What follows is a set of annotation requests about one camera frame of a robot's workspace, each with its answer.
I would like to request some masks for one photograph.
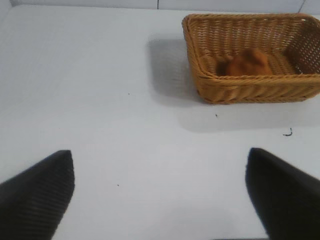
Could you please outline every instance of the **basket rim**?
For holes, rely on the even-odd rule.
[[[197,72],[199,77],[207,85],[274,85],[274,84],[320,84],[320,74],[279,74],[279,75],[242,75],[242,76],[218,76],[212,74],[202,68],[202,65],[199,63],[199,56],[195,50],[194,40],[191,37],[191,31],[189,29],[190,23],[194,19],[308,19],[316,23],[317,27],[320,28],[320,21],[315,17],[305,14],[305,13],[192,13],[184,17],[182,20],[182,27],[184,34],[188,34],[191,41],[191,48],[188,51],[192,50],[195,55]]]

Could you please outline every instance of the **woven basket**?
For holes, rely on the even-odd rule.
[[[191,14],[182,21],[199,95],[213,104],[304,101],[320,92],[320,21],[306,14]],[[268,56],[273,75],[226,76],[246,48]]]

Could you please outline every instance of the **white table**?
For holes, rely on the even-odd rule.
[[[320,96],[203,103],[189,13],[25,5],[0,26],[0,182],[72,150],[54,240],[266,237],[245,185],[251,147],[320,178]]]

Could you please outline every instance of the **black textured pad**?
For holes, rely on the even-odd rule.
[[[319,180],[260,148],[250,151],[245,180],[271,240],[320,240]]]
[[[0,184],[0,240],[50,240],[75,188],[69,150]]]

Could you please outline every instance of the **orange toy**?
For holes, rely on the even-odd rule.
[[[226,67],[226,75],[272,75],[268,57],[258,48],[247,48],[236,55]]]

